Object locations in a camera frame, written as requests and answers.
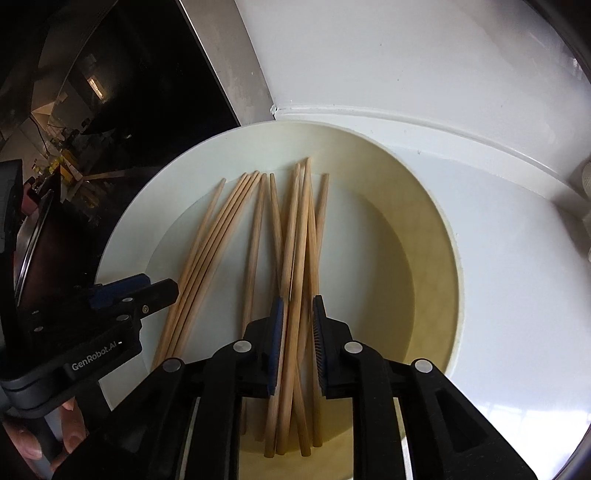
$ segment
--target metal edge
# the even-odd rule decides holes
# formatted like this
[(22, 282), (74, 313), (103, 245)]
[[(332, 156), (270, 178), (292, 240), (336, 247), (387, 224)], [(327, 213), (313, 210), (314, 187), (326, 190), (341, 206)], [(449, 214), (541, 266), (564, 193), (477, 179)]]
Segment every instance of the metal edge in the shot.
[(588, 428), (583, 440), (577, 445), (573, 454), (554, 477), (554, 480), (571, 480), (580, 474), (580, 468), (591, 456), (591, 427)]
[(273, 100), (234, 0), (176, 0), (239, 124), (274, 120)]
[(50, 190), (43, 196), (43, 198), (39, 202), (39, 220), (37, 221), (33, 233), (31, 234), (31, 239), (29, 240), (29, 243), (27, 245), (27, 252), (25, 253), (24, 259), (22, 261), (21, 271), (18, 274), (17, 284), (14, 288), (14, 297), (17, 302), (17, 307), (21, 302), (22, 291), (27, 280), (27, 272), (29, 271), (29, 265), (31, 264), (31, 259), (33, 258), (33, 254), (35, 253), (35, 248), (37, 246), (39, 236), (41, 235), (41, 230), (43, 229), (43, 225), (45, 225), (45, 220), (47, 219), (47, 215), (51, 208), (52, 200), (53, 190)]

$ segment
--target metal screw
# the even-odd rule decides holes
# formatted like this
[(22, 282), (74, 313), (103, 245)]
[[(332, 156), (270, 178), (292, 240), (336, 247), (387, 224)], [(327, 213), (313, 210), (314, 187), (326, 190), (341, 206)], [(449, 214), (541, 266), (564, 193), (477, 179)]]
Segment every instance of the metal screw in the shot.
[(424, 374), (428, 374), (433, 370), (433, 364), (429, 360), (417, 360), (414, 364), (414, 368)]
[(181, 368), (181, 361), (178, 358), (169, 358), (168, 360), (164, 361), (162, 368), (165, 372), (171, 374), (172, 372), (176, 372), (179, 368)]
[(238, 340), (234, 343), (234, 351), (238, 353), (249, 352), (252, 348), (251, 343), (248, 340)]
[(345, 351), (349, 353), (361, 353), (363, 350), (363, 345), (359, 342), (347, 342), (345, 344)]

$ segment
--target chopstick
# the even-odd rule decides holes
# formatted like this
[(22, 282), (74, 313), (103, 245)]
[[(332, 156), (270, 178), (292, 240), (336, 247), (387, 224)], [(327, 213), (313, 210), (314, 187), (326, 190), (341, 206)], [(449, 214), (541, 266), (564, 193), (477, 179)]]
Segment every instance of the chopstick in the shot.
[[(299, 193), (299, 182), (300, 182), (300, 165), (298, 164), (295, 168), (292, 187), (291, 187), (291, 198), (289, 203), (289, 210), (287, 216), (287, 228), (285, 235), (285, 247), (283, 249), (283, 261), (280, 278), (280, 296), (283, 299), (283, 329), (281, 332), (281, 346), (279, 351), (279, 366), (277, 372), (277, 385), (275, 387), (275, 395), (272, 395), (269, 399), (269, 406), (267, 409), (267, 422), (265, 424), (265, 442), (264, 450), (265, 456), (273, 458), (275, 455), (275, 438), (277, 428), (277, 415), (279, 412), (279, 399), (281, 392), (282, 382), (282, 371), (283, 371), (283, 360), (285, 351), (285, 336), (287, 333), (287, 307), (288, 299), (291, 286), (291, 274), (293, 267), (294, 257), (294, 243), (296, 239), (296, 216), (297, 216), (297, 204), (298, 204), (298, 193)], [(281, 229), (277, 229), (274, 225), (273, 231), (281, 232)]]
[(215, 239), (212, 236), (210, 242), (208, 242), (209, 250), (207, 251), (207, 254), (205, 254), (204, 251), (203, 258), (199, 260), (199, 263), (195, 268), (196, 272), (194, 272), (194, 277), (193, 275), (191, 276), (191, 279), (194, 278), (194, 283), (191, 286), (187, 301), (179, 315), (178, 324), (173, 333), (170, 346), (168, 347), (168, 356), (182, 355), (190, 330), (190, 328), (185, 327), (185, 324), (189, 324), (190, 327), (192, 319), (194, 319), (196, 313), (199, 311), (205, 292), (207, 292), (213, 274), (221, 261), (222, 253), (228, 245), (233, 230), (240, 218), (243, 207), (246, 203), (245, 200), (250, 197), (260, 178), (261, 174), (259, 172), (254, 172), (246, 177), (247, 180), (243, 184), (245, 188), (240, 192), (228, 214), (225, 214), (220, 218), (220, 223), (222, 219), (223, 223), (215, 226), (213, 231), (217, 231), (217, 235), (215, 236)]
[[(323, 175), (322, 186), (320, 189), (320, 203), (319, 203), (319, 222), (316, 223), (314, 218), (314, 208), (309, 209), (308, 226), (309, 226), (309, 272), (310, 272), (310, 297), (308, 306), (316, 295), (320, 293), (320, 277), (318, 268), (318, 257), (322, 248), (322, 236), (324, 234), (324, 220), (326, 218), (326, 203), (328, 199), (329, 176)], [(306, 348), (307, 332), (310, 328), (304, 330), (303, 348)], [(318, 366), (316, 365), (316, 352), (312, 349), (312, 445), (314, 447), (322, 447), (322, 392), (320, 391), (320, 384), (318, 379)]]
[(187, 303), (187, 299), (188, 299), (188, 296), (190, 295), (191, 287), (194, 284), (195, 278), (199, 273), (199, 267), (204, 260), (204, 251), (206, 249), (209, 250), (208, 245), (210, 245), (210, 239), (212, 238), (214, 232), (216, 232), (216, 227), (218, 226), (218, 224), (223, 223), (222, 219), (225, 218), (229, 214), (233, 203), (238, 198), (239, 193), (242, 191), (242, 189), (246, 185), (245, 182), (247, 181), (247, 179), (248, 179), (248, 175), (246, 173), (240, 177), (240, 179), (236, 183), (236, 186), (233, 188), (233, 190), (230, 192), (230, 195), (226, 199), (226, 202), (224, 203), (224, 205), (222, 205), (222, 208), (220, 208), (220, 211), (217, 213), (215, 220), (212, 222), (212, 225), (207, 233), (206, 239), (202, 242), (201, 246), (199, 247), (199, 251), (197, 252), (197, 255), (196, 255), (197, 261), (195, 262), (195, 265), (192, 266), (191, 276), (187, 280), (185, 288), (184, 288), (183, 292), (180, 294), (180, 298), (177, 300), (174, 316), (172, 316), (170, 318), (170, 320), (171, 320), (170, 323), (167, 323), (165, 325), (164, 331), (160, 337), (160, 342), (163, 344), (163, 350), (162, 350), (162, 354), (160, 357), (160, 361), (165, 360), (172, 353), (172, 352), (170, 352), (170, 343), (171, 343), (174, 331), (177, 328), (178, 320), (179, 320), (179, 317), (182, 313), (184, 305)]
[(275, 249), (275, 272), (277, 275), (277, 282), (281, 282), (281, 214), (279, 212), (279, 200), (277, 196), (277, 183), (275, 182), (275, 174), (269, 175), (269, 189), (271, 191), (271, 220), (273, 227), (273, 247)]
[(281, 381), (281, 395), (277, 428), (277, 453), (287, 451), (291, 408), (293, 406), (294, 380), (297, 370), (297, 340), (300, 327), (301, 298), (304, 282), (304, 263), (306, 259), (306, 236), (308, 227), (308, 207), (310, 203), (311, 162), (306, 160), (301, 205), (297, 218), (297, 239), (295, 243), (293, 277), (291, 285), (288, 332), (285, 342), (285, 365)]
[[(205, 233), (205, 229), (207, 227), (209, 219), (213, 213), (213, 210), (217, 204), (217, 201), (219, 200), (219, 197), (222, 193), (222, 190), (223, 190), (225, 184), (226, 184), (226, 179), (221, 179), (220, 183), (217, 185), (217, 188), (213, 193), (213, 197), (212, 197), (211, 201), (209, 202), (209, 206), (207, 207), (207, 210), (205, 211), (205, 215), (203, 216), (203, 219), (201, 220), (201, 225), (199, 225), (199, 228), (197, 229), (197, 234), (195, 235), (195, 239), (193, 240), (193, 245), (191, 245), (191, 250), (189, 251), (187, 259), (185, 260), (183, 272), (181, 273), (180, 279), (178, 281), (178, 291), (181, 296), (183, 295), (184, 290), (187, 286), (187, 281), (189, 279), (189, 275), (191, 274), (195, 264), (197, 263), (197, 254), (199, 253), (199, 247), (201, 246), (201, 240), (202, 240), (203, 234)], [(168, 344), (170, 343), (170, 337), (172, 336), (172, 331), (170, 331), (169, 335), (167, 334), (167, 332), (168, 332), (167, 326), (171, 325), (172, 322), (174, 321), (174, 319), (176, 318), (178, 304), (179, 304), (179, 302), (177, 301), (174, 304), (172, 304), (170, 306), (170, 308), (168, 309), (168, 313), (166, 315), (166, 321), (164, 322), (163, 334), (160, 336), (160, 340), (159, 340), (158, 346), (156, 348), (156, 353), (154, 354), (154, 359), (152, 360), (152, 370), (154, 370), (156, 367), (159, 366), (159, 364), (162, 363), (162, 361), (164, 361), (163, 356), (164, 356), (166, 350), (168, 349)]]
[[(256, 197), (255, 213), (252, 218), (251, 241), (246, 261), (244, 304), (242, 306), (242, 338), (246, 327), (252, 319), (252, 303), (254, 300), (256, 265), (258, 263), (259, 243), (261, 240), (262, 211), (265, 205), (265, 189), (267, 188), (267, 174), (261, 177), (258, 195)], [(246, 399), (242, 399), (242, 413), (240, 417), (240, 430), (244, 435), (246, 433)]]
[(310, 434), (308, 433), (308, 424), (306, 421), (306, 405), (304, 404), (304, 395), (301, 391), (300, 367), (295, 366), (293, 410), (295, 413), (295, 422), (297, 426), (297, 438), (300, 444), (300, 453), (302, 457), (312, 455), (310, 448)]

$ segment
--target cable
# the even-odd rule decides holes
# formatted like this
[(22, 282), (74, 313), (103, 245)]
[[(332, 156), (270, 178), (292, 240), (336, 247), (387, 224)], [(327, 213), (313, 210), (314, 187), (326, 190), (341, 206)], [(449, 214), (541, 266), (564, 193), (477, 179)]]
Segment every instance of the cable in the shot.
[(43, 135), (41, 135), (41, 129), (39, 128), (39, 125), (37, 124), (37, 122), (35, 122), (35, 119), (33, 118), (32, 115), (29, 115), (29, 118), (32, 120), (32, 122), (37, 127), (37, 131), (39, 132), (39, 136), (41, 137), (41, 141), (43, 142), (43, 146), (45, 147), (46, 155), (49, 156), (49, 149), (47, 148), (47, 144), (45, 143), (45, 139), (43, 138)]

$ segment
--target white container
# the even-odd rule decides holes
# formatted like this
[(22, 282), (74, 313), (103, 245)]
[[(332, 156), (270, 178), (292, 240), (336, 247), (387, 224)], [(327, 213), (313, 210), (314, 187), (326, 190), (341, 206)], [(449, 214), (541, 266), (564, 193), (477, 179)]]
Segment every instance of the white container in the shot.
[[(313, 160), (316, 186), (318, 174), (330, 173), (320, 259), (327, 314), (347, 322), (355, 339), (385, 358), (411, 362), (425, 357), (445, 371), (461, 331), (459, 267), (445, 221), (402, 163), (383, 147), (343, 129), (269, 122), (226, 132), (192, 148), (158, 173), (130, 204), (105, 249), (96, 281), (108, 283), (141, 272), (152, 282), (178, 279), (222, 177), (228, 179), (222, 201), (245, 171), (275, 172), (281, 194), (288, 169), (306, 157)], [(183, 357), (187, 362), (207, 358), (239, 337), (253, 204), (251, 200), (195, 319)], [(266, 316), (271, 305), (274, 265), (268, 221), (267, 208), (254, 318)], [(112, 407), (148, 374), (165, 317), (163, 310), (144, 319), (142, 354), (101, 381)], [(350, 402), (326, 401), (323, 410), (327, 441), (322, 448), (313, 449), (309, 458), (293, 451), (265, 459), (262, 443), (254, 440), (262, 409), (253, 404), (249, 434), (241, 443), (241, 478), (350, 478)], [(294, 435), (292, 447), (297, 447)]]

